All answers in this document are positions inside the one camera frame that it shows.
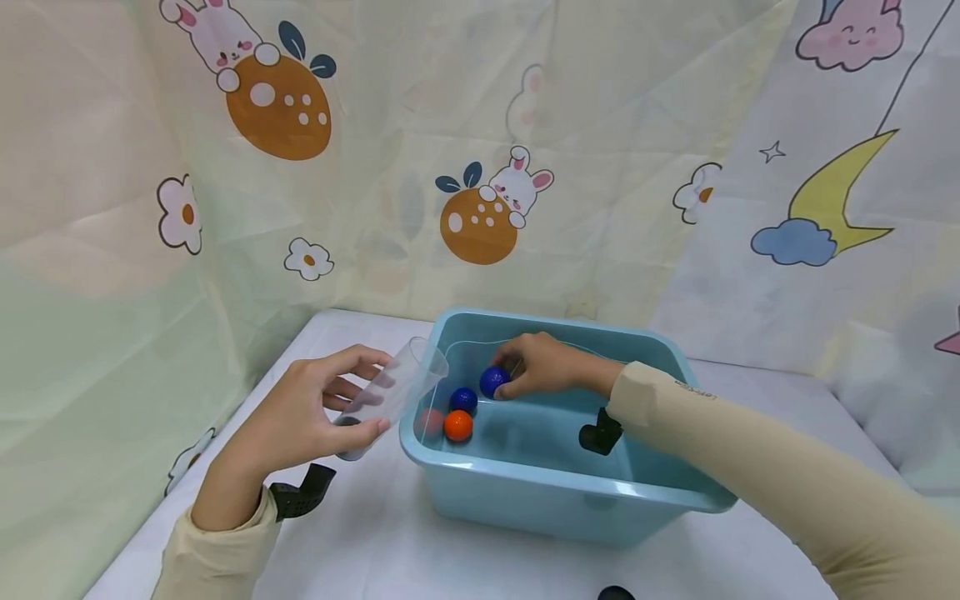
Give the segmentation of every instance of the plastic tub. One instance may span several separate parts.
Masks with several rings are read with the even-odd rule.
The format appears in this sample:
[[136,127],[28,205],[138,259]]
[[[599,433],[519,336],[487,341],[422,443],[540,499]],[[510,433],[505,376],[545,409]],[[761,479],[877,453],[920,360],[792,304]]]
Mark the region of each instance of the plastic tub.
[[699,470],[626,435],[609,456],[582,449],[580,428],[595,423],[605,405],[604,398],[583,390],[510,402],[481,397],[473,436],[465,444],[415,431],[424,411],[446,412],[453,390],[477,389],[480,373],[500,344],[537,331],[623,363],[646,363],[697,385],[677,347],[648,331],[450,309],[430,336],[430,343],[446,357],[449,376],[420,400],[399,429],[404,452],[425,470],[438,513],[628,547],[688,511],[722,513],[733,506],[735,496]]

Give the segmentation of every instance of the blue ball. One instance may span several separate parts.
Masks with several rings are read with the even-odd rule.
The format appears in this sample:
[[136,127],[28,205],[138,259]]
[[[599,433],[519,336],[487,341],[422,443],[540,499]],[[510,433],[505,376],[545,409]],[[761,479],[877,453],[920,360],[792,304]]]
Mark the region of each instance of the blue ball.
[[477,408],[477,394],[470,388],[458,388],[450,396],[450,411],[465,411],[473,414]]
[[483,395],[492,398],[496,389],[510,381],[510,374],[499,367],[487,367],[480,375],[480,391]]

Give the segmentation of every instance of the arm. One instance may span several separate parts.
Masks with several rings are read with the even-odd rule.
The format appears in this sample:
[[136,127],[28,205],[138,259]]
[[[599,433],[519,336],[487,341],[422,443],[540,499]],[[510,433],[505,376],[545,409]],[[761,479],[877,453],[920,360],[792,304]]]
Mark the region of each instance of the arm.
[[501,347],[511,399],[586,387],[624,431],[677,455],[776,525],[840,600],[946,600],[960,590],[960,532],[915,493],[813,438],[640,363],[624,368],[545,333]]
[[154,600],[253,594],[280,533],[276,504],[262,479],[237,472],[224,458],[210,465],[197,502],[174,525]]
[[197,501],[174,525],[154,600],[250,598],[280,524],[263,482],[270,473],[372,444],[390,423],[338,427],[324,408],[344,410],[360,388],[340,375],[373,379],[390,355],[355,346],[295,361],[210,464]]

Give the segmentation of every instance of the white rabbit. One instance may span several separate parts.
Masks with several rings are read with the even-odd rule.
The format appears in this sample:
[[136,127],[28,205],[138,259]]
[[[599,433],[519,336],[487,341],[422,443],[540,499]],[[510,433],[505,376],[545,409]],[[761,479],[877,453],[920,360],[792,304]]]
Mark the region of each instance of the white rabbit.
[[259,57],[263,38],[244,15],[230,6],[229,0],[205,2],[195,9],[187,0],[160,0],[160,14],[190,34],[206,68],[217,74],[217,85],[224,91],[233,91],[239,87],[233,67],[254,52]]
[[537,202],[537,194],[553,183],[553,173],[546,169],[533,175],[527,173],[530,165],[530,152],[523,146],[510,149],[510,164],[490,179],[488,185],[480,187],[480,197],[493,202],[497,197],[503,199],[510,208],[510,224],[522,229],[527,224],[527,214]]
[[537,95],[542,83],[543,69],[540,65],[531,64],[523,71],[520,91],[507,106],[507,132],[514,142],[530,140],[537,114]]

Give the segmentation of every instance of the white flower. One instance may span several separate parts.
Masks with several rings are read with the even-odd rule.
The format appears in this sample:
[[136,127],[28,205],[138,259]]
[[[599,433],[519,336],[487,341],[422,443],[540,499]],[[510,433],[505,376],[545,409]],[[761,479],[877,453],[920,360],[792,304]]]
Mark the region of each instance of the white flower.
[[330,252],[327,252],[326,248],[298,237],[290,242],[290,254],[283,261],[283,268],[300,273],[307,281],[316,281],[333,271],[333,261],[330,260]]
[[690,178],[690,183],[684,185],[673,195],[673,205],[684,213],[681,219],[688,225],[697,223],[697,214],[702,206],[710,199],[713,185],[716,183],[720,170],[723,169],[715,162],[708,162],[697,167]]
[[185,246],[191,254],[199,254],[202,245],[200,212],[193,198],[190,176],[163,180],[156,189],[156,200],[163,209],[160,217],[160,239],[170,248]]
[[170,481],[167,482],[167,488],[163,491],[163,495],[166,496],[183,478],[183,475],[186,474],[186,471],[193,467],[193,464],[197,462],[197,459],[200,458],[201,452],[203,452],[207,446],[210,445],[210,441],[213,440],[214,436],[217,435],[217,430],[213,427],[210,427],[206,432],[197,440],[196,444],[191,445],[183,452],[180,453],[180,456],[177,457],[177,460],[174,461],[174,465],[170,467],[170,472],[167,473],[167,479]]

